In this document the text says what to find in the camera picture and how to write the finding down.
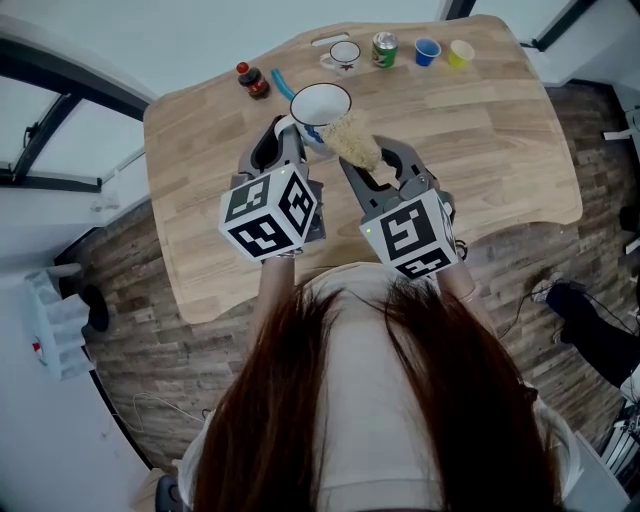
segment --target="white mug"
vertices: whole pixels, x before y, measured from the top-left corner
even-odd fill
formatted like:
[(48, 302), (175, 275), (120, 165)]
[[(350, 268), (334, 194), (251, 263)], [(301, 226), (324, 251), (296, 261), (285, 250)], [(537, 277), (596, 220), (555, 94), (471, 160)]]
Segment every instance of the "white mug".
[(291, 100), (290, 114), (276, 123), (276, 137), (288, 126), (295, 125), (305, 143), (317, 153), (328, 156), (332, 151), (322, 140), (328, 124), (351, 110), (351, 96), (336, 84), (313, 84), (300, 90)]
[(329, 53), (320, 57), (323, 68), (332, 69), (340, 76), (353, 76), (360, 66), (360, 47), (351, 41), (334, 44)]

